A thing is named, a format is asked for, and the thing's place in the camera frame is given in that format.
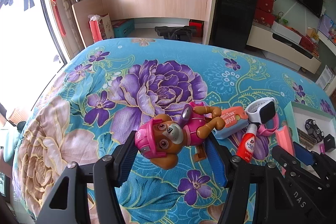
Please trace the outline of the gold patterned lighter box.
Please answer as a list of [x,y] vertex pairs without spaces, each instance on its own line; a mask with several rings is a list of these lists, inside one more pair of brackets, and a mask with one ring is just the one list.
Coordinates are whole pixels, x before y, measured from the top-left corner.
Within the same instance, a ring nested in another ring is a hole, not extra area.
[[316,144],[316,140],[310,137],[307,133],[303,132],[301,129],[297,128],[299,143],[306,147],[308,150],[312,150]]

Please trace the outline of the black toy car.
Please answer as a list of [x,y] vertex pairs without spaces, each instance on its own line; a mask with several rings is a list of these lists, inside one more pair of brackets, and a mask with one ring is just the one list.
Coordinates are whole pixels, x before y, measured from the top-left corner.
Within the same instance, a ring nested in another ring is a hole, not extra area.
[[318,127],[316,120],[307,119],[305,121],[307,134],[314,140],[314,143],[320,143],[324,139],[324,132]]

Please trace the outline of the red stain remover bottle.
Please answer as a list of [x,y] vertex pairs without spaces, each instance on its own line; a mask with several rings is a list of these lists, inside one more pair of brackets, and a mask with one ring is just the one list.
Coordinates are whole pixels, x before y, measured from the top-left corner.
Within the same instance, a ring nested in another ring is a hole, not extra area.
[[253,152],[256,144],[256,133],[258,127],[256,124],[249,124],[246,133],[239,144],[236,155],[242,158],[246,162],[251,162]]

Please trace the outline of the white smartwatch black screen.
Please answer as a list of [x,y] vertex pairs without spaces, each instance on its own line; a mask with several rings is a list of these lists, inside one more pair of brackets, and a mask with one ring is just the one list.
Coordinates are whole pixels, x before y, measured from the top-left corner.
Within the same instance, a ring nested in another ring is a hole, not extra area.
[[250,123],[266,124],[276,115],[276,100],[273,97],[264,97],[250,103],[245,112]]

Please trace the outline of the orange blue carrot knife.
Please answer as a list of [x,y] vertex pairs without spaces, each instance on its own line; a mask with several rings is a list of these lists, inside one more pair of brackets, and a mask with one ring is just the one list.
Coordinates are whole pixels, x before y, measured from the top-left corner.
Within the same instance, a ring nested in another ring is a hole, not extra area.
[[248,126],[248,115],[242,106],[235,106],[222,110],[220,116],[225,126],[222,130],[214,130],[214,136],[218,140],[223,140]]

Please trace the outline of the pink pup toy figure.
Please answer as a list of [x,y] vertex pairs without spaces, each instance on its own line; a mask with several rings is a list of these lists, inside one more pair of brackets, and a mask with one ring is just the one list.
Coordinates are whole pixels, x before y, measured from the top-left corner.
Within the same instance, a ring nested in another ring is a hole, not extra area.
[[202,161],[207,157],[203,143],[214,129],[222,130],[226,125],[221,115],[219,107],[187,103],[177,122],[159,114],[141,125],[135,134],[135,146],[143,157],[165,170],[177,165],[183,147],[195,147],[194,161]]

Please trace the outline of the purple lighter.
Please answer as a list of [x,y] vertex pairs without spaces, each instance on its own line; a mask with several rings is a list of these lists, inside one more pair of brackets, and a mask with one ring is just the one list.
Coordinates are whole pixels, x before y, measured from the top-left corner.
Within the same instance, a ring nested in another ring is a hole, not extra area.
[[324,144],[320,144],[319,145],[319,150],[320,150],[320,153],[325,153],[325,146],[324,146]]

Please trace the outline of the pink blue foam toy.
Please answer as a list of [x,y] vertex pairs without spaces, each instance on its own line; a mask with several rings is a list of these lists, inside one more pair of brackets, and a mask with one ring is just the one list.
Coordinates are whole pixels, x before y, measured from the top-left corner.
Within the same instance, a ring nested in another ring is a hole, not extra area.
[[275,131],[277,144],[286,152],[295,156],[293,141],[291,139],[291,133],[288,126],[282,126]]

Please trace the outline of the teal shallow box tray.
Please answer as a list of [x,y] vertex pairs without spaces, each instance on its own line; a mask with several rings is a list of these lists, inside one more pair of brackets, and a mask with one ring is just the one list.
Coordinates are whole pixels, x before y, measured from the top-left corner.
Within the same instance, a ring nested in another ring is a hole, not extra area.
[[[330,114],[297,102],[289,102],[284,108],[284,113],[287,126],[292,133],[292,140],[297,143],[299,143],[297,128],[307,133],[305,129],[305,121],[307,119],[316,120],[318,127],[324,132],[325,136],[331,134],[335,137],[335,118]],[[321,143],[323,144],[323,141],[316,143],[313,149],[309,151],[320,152],[319,145]],[[332,152],[326,152],[326,154],[335,159],[335,150]]]

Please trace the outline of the white side desk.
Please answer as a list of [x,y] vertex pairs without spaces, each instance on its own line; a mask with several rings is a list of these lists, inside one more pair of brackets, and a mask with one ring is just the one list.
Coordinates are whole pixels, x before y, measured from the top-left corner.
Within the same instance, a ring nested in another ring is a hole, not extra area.
[[319,61],[321,65],[317,71],[318,79],[316,84],[322,88],[330,97],[335,91],[335,43],[331,41],[321,31],[318,31],[319,36]]

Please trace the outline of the floral blue tablecloth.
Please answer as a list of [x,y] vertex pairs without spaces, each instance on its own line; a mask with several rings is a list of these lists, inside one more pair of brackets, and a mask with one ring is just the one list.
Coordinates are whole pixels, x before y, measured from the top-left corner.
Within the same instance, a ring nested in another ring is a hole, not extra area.
[[[108,155],[159,114],[178,120],[185,104],[227,109],[273,97],[280,121],[291,101],[335,115],[327,94],[298,73],[245,53],[172,40],[103,40],[80,52],[39,98],[14,154],[13,186],[36,219],[69,162]],[[217,223],[227,190],[194,147],[163,170],[138,155],[116,190],[126,223]]]

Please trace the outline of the cream TV stand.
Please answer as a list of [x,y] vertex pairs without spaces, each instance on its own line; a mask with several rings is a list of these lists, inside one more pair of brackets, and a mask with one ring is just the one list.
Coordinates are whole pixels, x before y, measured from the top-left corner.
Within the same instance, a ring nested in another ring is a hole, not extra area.
[[283,59],[302,67],[315,74],[321,62],[301,46],[290,42],[285,38],[272,32],[266,26],[253,24],[249,34],[247,45],[260,50],[272,53]]

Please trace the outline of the white flat box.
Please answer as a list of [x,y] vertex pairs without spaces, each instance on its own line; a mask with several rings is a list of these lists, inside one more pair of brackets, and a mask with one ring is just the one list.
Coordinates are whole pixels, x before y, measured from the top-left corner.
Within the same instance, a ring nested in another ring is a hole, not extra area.
[[299,44],[301,41],[301,36],[297,32],[292,31],[291,29],[287,28],[286,26],[283,26],[282,24],[279,24],[274,21],[271,28],[275,34],[282,36],[283,38],[289,40],[292,43]]

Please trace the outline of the red gift box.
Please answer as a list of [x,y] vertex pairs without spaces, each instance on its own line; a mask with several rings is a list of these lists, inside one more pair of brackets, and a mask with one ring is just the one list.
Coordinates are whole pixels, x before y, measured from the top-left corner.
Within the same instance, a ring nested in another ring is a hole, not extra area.
[[273,26],[274,20],[275,16],[271,13],[265,12],[260,9],[255,10],[255,15],[253,19],[254,22],[271,28]]

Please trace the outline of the black bag on floor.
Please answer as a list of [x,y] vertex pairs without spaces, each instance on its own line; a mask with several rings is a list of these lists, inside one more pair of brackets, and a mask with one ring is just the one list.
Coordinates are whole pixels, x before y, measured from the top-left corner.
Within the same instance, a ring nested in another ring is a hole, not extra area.
[[195,26],[156,26],[154,30],[158,36],[163,37],[165,40],[177,40],[184,42],[190,42],[193,38],[193,34],[197,33],[197,28]]

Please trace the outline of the black water dispenser cabinet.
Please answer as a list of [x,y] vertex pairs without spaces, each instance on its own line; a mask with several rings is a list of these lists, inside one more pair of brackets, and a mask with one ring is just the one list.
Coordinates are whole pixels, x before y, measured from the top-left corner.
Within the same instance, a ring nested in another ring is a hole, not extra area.
[[252,28],[257,0],[217,0],[213,44],[241,52]]

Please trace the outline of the red gift bag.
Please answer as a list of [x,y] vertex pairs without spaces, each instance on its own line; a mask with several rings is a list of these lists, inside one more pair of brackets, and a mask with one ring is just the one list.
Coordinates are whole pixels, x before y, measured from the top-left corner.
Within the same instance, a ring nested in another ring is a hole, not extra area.
[[114,31],[109,14],[103,16],[90,14],[88,18],[94,43],[114,38]]

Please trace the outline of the teal storage crate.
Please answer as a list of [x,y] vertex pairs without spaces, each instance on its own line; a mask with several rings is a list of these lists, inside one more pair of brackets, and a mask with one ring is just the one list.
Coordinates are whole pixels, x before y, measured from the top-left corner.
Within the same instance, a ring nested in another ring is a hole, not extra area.
[[111,22],[115,38],[125,38],[134,31],[134,19],[115,20]]

